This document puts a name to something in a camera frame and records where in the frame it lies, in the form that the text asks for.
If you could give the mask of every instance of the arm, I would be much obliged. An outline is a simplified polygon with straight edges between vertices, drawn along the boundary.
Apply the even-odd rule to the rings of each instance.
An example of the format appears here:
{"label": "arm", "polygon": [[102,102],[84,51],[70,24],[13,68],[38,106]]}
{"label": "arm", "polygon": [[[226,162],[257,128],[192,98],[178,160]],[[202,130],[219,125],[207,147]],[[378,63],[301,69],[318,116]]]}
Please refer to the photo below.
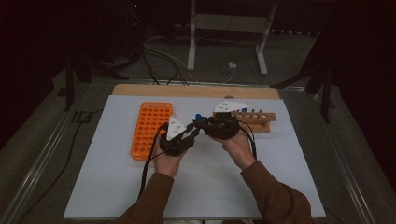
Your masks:
{"label": "arm", "polygon": [[[156,141],[153,155],[163,151]],[[154,174],[147,183],[142,195],[135,204],[129,207],[116,221],[117,224],[162,224],[163,211],[168,203],[174,177],[177,174],[181,158],[162,154],[154,159]]]}
{"label": "arm", "polygon": [[305,196],[291,187],[279,183],[268,170],[254,159],[246,135],[239,133],[231,139],[214,139],[241,168],[242,177],[250,187],[262,219],[267,223],[316,223]]}

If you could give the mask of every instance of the cable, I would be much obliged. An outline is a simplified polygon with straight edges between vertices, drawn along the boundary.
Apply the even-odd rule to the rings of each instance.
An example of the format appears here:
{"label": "cable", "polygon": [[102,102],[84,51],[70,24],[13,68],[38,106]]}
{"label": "cable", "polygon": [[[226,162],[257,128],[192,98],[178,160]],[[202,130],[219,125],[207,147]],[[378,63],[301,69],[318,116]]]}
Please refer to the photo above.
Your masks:
{"label": "cable", "polygon": [[246,130],[244,129],[244,127],[242,127],[241,125],[239,125],[239,129],[247,135],[248,140],[250,141],[250,144],[251,144],[251,153],[253,154],[254,159],[257,160],[256,140],[254,139],[253,130],[252,130],[252,129],[250,128],[250,126],[249,126],[248,124],[246,124],[244,121],[239,120],[239,122],[245,124],[245,125],[249,128],[249,130],[250,130],[250,132],[251,132],[251,136],[250,136],[250,134],[248,133],[248,131],[246,131]]}
{"label": "cable", "polygon": [[164,123],[163,125],[161,125],[161,126],[158,128],[158,130],[157,130],[157,132],[155,133],[155,135],[154,135],[154,139],[152,140],[152,146],[151,146],[151,149],[150,149],[149,154],[148,154],[148,159],[146,160],[145,166],[143,167],[142,181],[141,181],[141,183],[140,183],[140,191],[139,191],[139,195],[137,196],[137,199],[140,198],[140,196],[142,195],[142,193],[143,193],[143,191],[144,191],[144,189],[145,189],[145,186],[146,186],[146,178],[147,178],[147,173],[148,173],[148,169],[149,169],[149,163],[150,163],[151,160],[153,160],[154,158],[156,158],[156,157],[162,155],[162,153],[160,153],[160,154],[156,155],[155,157],[151,158],[153,149],[154,149],[155,144],[156,144],[156,142],[157,142],[158,134],[160,134],[160,130],[164,129],[167,125],[168,125],[167,123]]}
{"label": "cable", "polygon": [[152,55],[152,56],[155,56],[155,57],[159,57],[159,58],[165,59],[166,61],[168,61],[169,63],[171,63],[171,64],[175,67],[176,72],[175,72],[174,76],[171,77],[171,78],[168,80],[168,82],[166,83],[167,85],[169,85],[170,82],[171,82],[173,79],[175,79],[175,78],[177,77],[177,75],[179,75],[179,77],[180,77],[180,82],[181,82],[183,85],[189,86],[189,83],[187,83],[187,81],[184,80],[184,78],[183,78],[183,76],[181,75],[180,70],[178,69],[178,67],[177,67],[177,65],[175,64],[175,62],[174,62],[168,55],[163,54],[162,52],[159,52],[159,51],[156,51],[156,50],[153,50],[153,49],[149,49],[149,48],[147,48],[147,47],[143,47],[143,49],[144,49],[144,50],[152,51],[152,52],[154,52],[154,53],[157,53],[157,54],[154,54],[154,53],[148,53],[148,52],[145,51],[145,52],[146,52],[147,54],[149,54],[149,55]]}
{"label": "cable", "polygon": [[152,67],[149,65],[148,60],[146,58],[145,52],[143,51],[142,53],[142,61],[144,62],[144,64],[146,65],[149,74],[151,75],[151,78],[153,80],[153,82],[157,83],[157,85],[160,85],[160,83],[158,82],[157,78],[154,76],[155,72],[152,70]]}
{"label": "cable", "polygon": [[158,53],[161,53],[161,54],[163,54],[163,55],[166,55],[166,56],[168,56],[168,57],[170,57],[170,58],[175,59],[177,62],[181,63],[181,64],[183,65],[184,68],[186,68],[187,74],[189,74],[190,78],[191,78],[193,81],[195,81],[195,82],[197,82],[197,83],[200,83],[200,81],[196,80],[196,79],[191,75],[191,73],[189,72],[189,70],[188,70],[188,68],[187,68],[187,65],[184,64],[180,59],[178,59],[177,57],[172,56],[172,55],[170,55],[170,54],[167,54],[167,53],[161,52],[161,51],[159,51],[159,50],[156,50],[156,49],[150,47],[149,45],[147,45],[146,43],[143,43],[143,45],[145,45],[148,49],[152,49],[152,50],[154,50],[154,51],[156,51],[156,52],[158,52]]}
{"label": "cable", "polygon": [[221,82],[220,84],[225,84],[225,83],[229,82],[231,79],[233,79],[234,75],[235,75],[235,68],[233,68],[233,74],[231,75],[231,77],[228,78],[226,81]]}
{"label": "cable", "polygon": [[69,148],[69,153],[67,155],[67,159],[66,159],[66,163],[64,164],[64,167],[62,168],[61,172],[55,177],[55,179],[52,181],[52,183],[49,185],[49,187],[47,187],[47,189],[44,191],[44,193],[41,194],[41,196],[33,203],[33,205],[21,216],[20,220],[17,222],[18,224],[21,224],[26,217],[30,214],[30,212],[32,212],[32,210],[35,208],[36,205],[38,205],[38,203],[40,203],[40,201],[47,195],[47,193],[52,189],[52,187],[56,184],[56,182],[58,182],[59,178],[61,178],[62,174],[64,173],[64,170],[66,169],[67,165],[69,164],[72,154],[73,154],[73,147],[74,144],[76,142],[76,138],[77,138],[77,134],[78,134],[78,130],[81,128],[82,124],[84,123],[83,121],[88,121],[92,118],[92,115],[102,112],[103,109],[100,110],[96,110],[93,112],[86,112],[86,111],[82,111],[85,113],[88,113],[88,116],[85,117],[81,123],[77,126],[74,135],[73,135],[73,139],[72,139],[72,143],[70,145]]}

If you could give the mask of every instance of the white object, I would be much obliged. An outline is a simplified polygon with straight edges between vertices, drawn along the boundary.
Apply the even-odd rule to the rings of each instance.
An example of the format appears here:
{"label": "white object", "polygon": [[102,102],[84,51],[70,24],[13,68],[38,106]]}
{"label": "white object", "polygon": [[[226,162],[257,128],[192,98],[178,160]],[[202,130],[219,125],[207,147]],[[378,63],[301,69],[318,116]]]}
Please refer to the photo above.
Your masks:
{"label": "white object", "polygon": [[236,63],[228,62],[228,66],[229,66],[230,68],[236,68]]}
{"label": "white object", "polygon": [[[190,123],[195,114],[212,113],[220,98],[109,96],[78,175],[64,218],[119,217],[137,199],[145,162],[134,161],[130,148],[143,102],[169,102],[174,116]],[[276,113],[270,133],[255,133],[257,157],[280,182],[299,190],[313,217],[324,217],[288,111],[282,100],[247,99],[252,106]],[[148,180],[154,172],[148,168]],[[163,219],[260,219],[240,169],[221,144],[200,134],[183,157]]]}
{"label": "white object", "polygon": [[235,110],[240,110],[240,109],[248,108],[248,107],[250,107],[249,103],[240,103],[240,102],[234,102],[234,101],[222,101],[215,107],[215,109],[213,111],[214,112],[232,112]]}
{"label": "white object", "polygon": [[170,141],[177,137],[179,134],[186,131],[186,127],[180,121],[175,119],[173,116],[169,119],[168,132],[166,134],[166,140]]}

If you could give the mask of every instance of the white table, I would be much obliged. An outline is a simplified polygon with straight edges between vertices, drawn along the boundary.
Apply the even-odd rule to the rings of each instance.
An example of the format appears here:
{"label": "white table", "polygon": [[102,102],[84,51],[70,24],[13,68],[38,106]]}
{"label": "white table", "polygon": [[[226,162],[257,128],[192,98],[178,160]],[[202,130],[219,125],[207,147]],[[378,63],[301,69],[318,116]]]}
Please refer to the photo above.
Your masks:
{"label": "white table", "polygon": [[[145,87],[135,86],[135,88],[139,90]],[[184,93],[187,95],[201,88],[174,87],[174,89],[186,89]],[[172,90],[172,87],[149,86],[147,94],[153,94],[161,89],[167,92]],[[204,90],[203,95],[211,91],[221,95],[221,92],[224,94],[228,89],[204,88]],[[243,91],[262,93],[262,90],[249,88],[232,88],[232,90],[235,95],[243,95],[241,93]],[[144,162],[132,160],[130,148],[140,105],[146,101],[172,103],[175,117],[188,124],[196,113],[210,116],[213,107],[221,101],[221,98],[109,96],[66,207],[65,218],[115,218],[135,202]],[[258,159],[279,181],[299,190],[308,198],[313,217],[325,216],[283,101],[277,99],[236,101],[248,102],[252,104],[251,108],[276,113],[277,121],[271,123],[272,131],[255,134]],[[165,219],[260,218],[254,198],[243,182],[239,169],[221,149],[220,144],[210,140],[203,131],[195,140],[194,147],[189,149],[180,164],[163,217]],[[148,169],[148,178],[152,172],[151,165]]]}

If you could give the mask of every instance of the orange test tube rack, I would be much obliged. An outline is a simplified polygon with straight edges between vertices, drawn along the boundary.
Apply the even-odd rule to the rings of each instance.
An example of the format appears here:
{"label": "orange test tube rack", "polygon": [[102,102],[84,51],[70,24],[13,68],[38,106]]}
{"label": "orange test tube rack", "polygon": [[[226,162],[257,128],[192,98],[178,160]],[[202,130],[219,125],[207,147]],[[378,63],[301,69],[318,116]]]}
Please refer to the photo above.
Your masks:
{"label": "orange test tube rack", "polygon": [[144,102],[140,106],[139,117],[134,130],[131,156],[136,161],[146,161],[158,128],[173,114],[170,103]]}

